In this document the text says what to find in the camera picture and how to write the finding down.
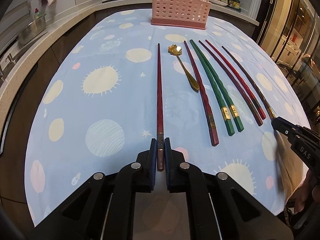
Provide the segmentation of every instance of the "hand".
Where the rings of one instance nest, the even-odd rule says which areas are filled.
[[[306,178],[303,181],[302,185],[297,188],[295,191],[296,201],[294,203],[294,213],[301,212],[304,209],[306,200],[308,199],[310,192],[312,194],[312,197],[314,201],[318,204],[320,204],[320,186],[315,186],[313,190],[311,191],[310,188],[310,182],[312,179],[312,172],[311,170],[308,170],[306,174]]]

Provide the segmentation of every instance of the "green chopstick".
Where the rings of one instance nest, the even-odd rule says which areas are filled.
[[[217,84],[215,83],[215,81],[214,81],[214,79],[213,79],[213,77],[212,77],[212,75],[210,73],[210,70],[207,67],[206,62],[204,61],[204,59],[202,57],[203,55],[201,55],[199,53],[199,51],[195,48],[193,40],[190,40],[190,43],[191,43],[192,47],[194,48],[194,50],[196,51],[196,54],[197,54],[202,66],[204,68],[204,71],[206,72],[206,74],[208,76],[208,79],[209,79],[210,84],[212,86],[213,92],[214,92],[214,94],[216,96],[216,99],[218,101],[218,105],[219,105],[219,107],[221,109],[221,113],[222,113],[223,120],[224,120],[224,123],[225,123],[226,128],[227,128],[227,131],[228,131],[228,135],[232,136],[232,135],[235,134],[235,129],[233,128],[231,117],[230,117],[230,114],[228,112],[228,108],[227,108],[225,102],[223,101],[223,98],[222,98],[222,96],[220,94],[220,91],[219,91],[219,89],[217,87]]]
[[[231,115],[233,117],[233,120],[235,121],[235,124],[236,124],[236,127],[238,129],[239,132],[243,131],[244,130],[244,127],[243,127],[243,124],[241,122],[241,119],[240,119],[240,116],[238,114],[238,111],[232,101],[232,99],[230,98],[229,94],[228,94],[228,91],[225,89],[222,81],[220,80],[218,74],[216,73],[216,71],[213,69],[212,65],[210,64],[210,62],[207,60],[207,58],[203,55],[202,51],[199,49],[199,47],[196,45],[196,43],[193,41],[193,40],[190,40],[190,43],[192,45],[192,47],[195,49],[199,59],[202,58],[202,60],[205,62],[205,64],[203,64],[202,62],[202,66],[206,66],[208,69],[209,69],[209,72],[208,73],[204,67],[204,70],[209,78],[209,81],[210,81],[210,76],[212,75],[218,85],[218,87],[220,88],[221,90],[221,93],[229,107],[229,110],[231,112]]]

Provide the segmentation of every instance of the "pink plastic basket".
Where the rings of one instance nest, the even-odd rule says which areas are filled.
[[[205,30],[211,3],[208,0],[152,0],[152,25]]]

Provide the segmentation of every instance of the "stainless steel pot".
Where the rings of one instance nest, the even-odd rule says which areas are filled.
[[[31,22],[18,34],[18,41],[20,44],[26,45],[45,29],[45,15],[46,14]]]

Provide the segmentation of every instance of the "spoon handle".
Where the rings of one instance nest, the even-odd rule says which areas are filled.
[[[187,76],[187,78],[188,78],[188,81],[189,81],[191,87],[198,92],[198,91],[200,90],[200,87],[199,87],[198,82],[197,82],[197,81],[194,79],[194,77],[188,72],[188,70],[187,70],[186,67],[183,65],[183,63],[182,63],[182,61],[181,61],[181,59],[180,59],[180,57],[179,57],[178,55],[177,55],[177,58],[178,58],[178,60],[179,60],[179,62],[180,62],[180,64],[181,64],[184,72],[186,73],[186,76]]]

